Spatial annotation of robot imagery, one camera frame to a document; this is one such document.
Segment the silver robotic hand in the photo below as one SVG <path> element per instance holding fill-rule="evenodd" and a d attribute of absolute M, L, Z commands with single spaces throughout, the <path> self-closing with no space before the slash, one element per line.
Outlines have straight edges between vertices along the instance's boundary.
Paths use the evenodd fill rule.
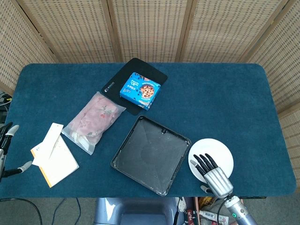
<path fill-rule="evenodd" d="M 205 154 L 205 156 L 200 155 L 200 157 L 194 155 L 194 157 L 199 164 L 193 160 L 190 162 L 204 177 L 212 193 L 218 198 L 225 199 L 225 207 L 232 213 L 232 216 L 236 218 L 237 223 L 239 225 L 256 225 L 257 223 L 240 199 L 232 194 L 232 183 L 229 181 L 223 170 L 218 167 L 213 158 L 209 154 Z"/>

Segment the table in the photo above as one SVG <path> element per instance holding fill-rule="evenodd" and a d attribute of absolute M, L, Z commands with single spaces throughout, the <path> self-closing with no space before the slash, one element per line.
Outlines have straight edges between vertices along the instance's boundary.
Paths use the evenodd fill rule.
<path fill-rule="evenodd" d="M 7 121 L 19 124 L 6 168 L 33 159 L 52 122 L 67 125 L 123 66 L 30 64 L 21 72 Z M 285 195 L 296 182 L 264 69 L 257 64 L 152 63 L 168 75 L 149 111 L 141 114 L 188 137 L 214 138 L 232 152 L 230 177 L 239 196 Z M 62 135 L 79 169 L 49 188 L 39 168 L 2 179 L 0 197 L 156 197 L 114 170 L 111 159 L 136 118 L 123 112 L 92 156 Z M 186 157 L 167 196 L 205 196 Z"/>

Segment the cookie box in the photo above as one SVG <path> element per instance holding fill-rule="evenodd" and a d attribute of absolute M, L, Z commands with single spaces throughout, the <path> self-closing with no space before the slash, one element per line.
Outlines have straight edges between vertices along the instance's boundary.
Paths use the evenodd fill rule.
<path fill-rule="evenodd" d="M 160 84 L 133 72 L 121 89 L 120 96 L 149 110 L 159 90 Z"/>

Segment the logo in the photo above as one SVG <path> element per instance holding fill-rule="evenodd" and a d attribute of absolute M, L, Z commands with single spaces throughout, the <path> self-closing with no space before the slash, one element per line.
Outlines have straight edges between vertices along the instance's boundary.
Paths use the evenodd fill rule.
<path fill-rule="evenodd" d="M 108 90 L 114 85 L 115 83 L 112 82 L 107 88 L 104 89 L 104 92 L 108 92 Z"/>

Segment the white paper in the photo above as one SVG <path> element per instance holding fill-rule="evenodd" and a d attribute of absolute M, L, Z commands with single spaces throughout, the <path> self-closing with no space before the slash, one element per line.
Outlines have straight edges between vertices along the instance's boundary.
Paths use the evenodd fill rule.
<path fill-rule="evenodd" d="M 43 146 L 43 143 L 40 143 L 31 149 L 33 156 L 43 152 Z M 76 160 L 61 136 L 55 143 L 50 158 L 40 166 L 49 187 L 53 187 L 78 168 Z"/>
<path fill-rule="evenodd" d="M 63 126 L 64 125 L 62 124 L 52 123 L 43 142 L 40 143 L 39 151 L 37 151 L 37 154 L 32 162 L 33 165 L 41 166 L 48 161 L 58 137 L 60 136 Z"/>

